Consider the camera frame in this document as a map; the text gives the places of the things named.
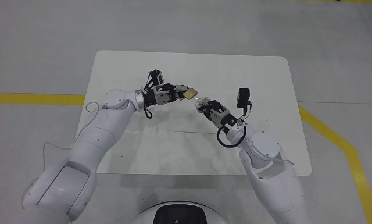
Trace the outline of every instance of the white tabletop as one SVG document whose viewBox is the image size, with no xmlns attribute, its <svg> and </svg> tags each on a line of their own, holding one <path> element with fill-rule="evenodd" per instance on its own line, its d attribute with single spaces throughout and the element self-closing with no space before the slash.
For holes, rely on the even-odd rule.
<svg viewBox="0 0 372 224">
<path fill-rule="evenodd" d="M 311 165 L 296 96 L 285 58 L 269 56 L 175 54 L 99 51 L 85 97 L 102 103 L 114 88 L 136 90 L 148 71 L 163 72 L 166 83 L 184 84 L 240 116 L 236 98 L 240 87 L 251 89 L 253 108 L 248 122 L 272 134 L 295 164 L 298 175 Z M 88 112 L 83 111 L 79 129 Z M 217 129 L 195 109 L 195 101 L 176 101 L 151 110 L 153 119 L 135 113 L 119 142 L 105 155 L 98 173 L 163 175 L 245 175 L 237 148 L 216 140 Z"/>
</svg>

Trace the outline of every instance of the black panel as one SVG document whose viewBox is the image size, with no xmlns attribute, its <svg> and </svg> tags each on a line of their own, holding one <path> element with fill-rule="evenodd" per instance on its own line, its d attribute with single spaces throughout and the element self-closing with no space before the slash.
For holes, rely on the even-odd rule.
<svg viewBox="0 0 372 224">
<path fill-rule="evenodd" d="M 207 218 L 194 205 L 165 205 L 156 211 L 153 224 L 207 224 Z"/>
</svg>

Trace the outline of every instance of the concrete floor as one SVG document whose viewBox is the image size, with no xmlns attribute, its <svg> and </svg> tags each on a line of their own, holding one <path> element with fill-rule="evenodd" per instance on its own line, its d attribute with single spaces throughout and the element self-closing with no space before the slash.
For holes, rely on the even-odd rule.
<svg viewBox="0 0 372 224">
<path fill-rule="evenodd" d="M 283 56 L 299 104 L 350 141 L 372 184 L 372 5 L 296 0 L 0 0 L 0 92 L 85 94 L 97 51 Z M 70 145 L 80 106 L 0 105 L 0 216 L 42 172 L 42 144 Z M 303 123 L 314 223 L 367 223 L 344 153 Z M 47 149 L 47 164 L 65 152 Z M 99 175 L 74 223 L 129 223 L 167 200 L 230 223 L 273 223 L 243 176 Z"/>
</svg>

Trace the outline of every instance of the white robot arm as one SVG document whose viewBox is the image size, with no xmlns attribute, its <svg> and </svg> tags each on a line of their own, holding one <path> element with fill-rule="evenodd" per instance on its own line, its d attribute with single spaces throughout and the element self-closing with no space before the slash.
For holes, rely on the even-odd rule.
<svg viewBox="0 0 372 224">
<path fill-rule="evenodd" d="M 48 168 L 25 192 L 24 211 L 14 223 L 63 224 L 80 216 L 96 188 L 98 165 L 122 137 L 133 113 L 145 110 L 151 118 L 147 107 L 182 100 L 189 90 L 184 85 L 164 84 L 158 70 L 149 72 L 149 79 L 144 90 L 116 89 L 106 94 L 104 105 L 92 112 L 95 118 L 80 133 L 65 160 Z"/>
<path fill-rule="evenodd" d="M 251 181 L 252 187 L 265 209 L 276 224 L 311 224 L 305 208 L 303 190 L 299 179 L 287 160 L 278 141 L 265 133 L 256 131 L 244 121 L 249 101 L 249 89 L 240 88 L 237 107 L 244 114 L 237 119 L 218 101 L 201 98 L 196 108 L 219 128 L 217 140 L 227 148 L 240 148 L 240 160 Z M 219 139 L 220 132 L 232 145 Z M 256 169 L 265 170 L 257 173 Z"/>
</svg>

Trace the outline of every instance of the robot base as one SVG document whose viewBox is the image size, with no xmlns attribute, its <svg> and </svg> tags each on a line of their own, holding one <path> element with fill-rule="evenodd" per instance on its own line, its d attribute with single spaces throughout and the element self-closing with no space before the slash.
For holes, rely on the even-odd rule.
<svg viewBox="0 0 372 224">
<path fill-rule="evenodd" d="M 227 224 L 214 210 L 193 202 L 170 201 L 139 214 L 131 224 Z"/>
</svg>

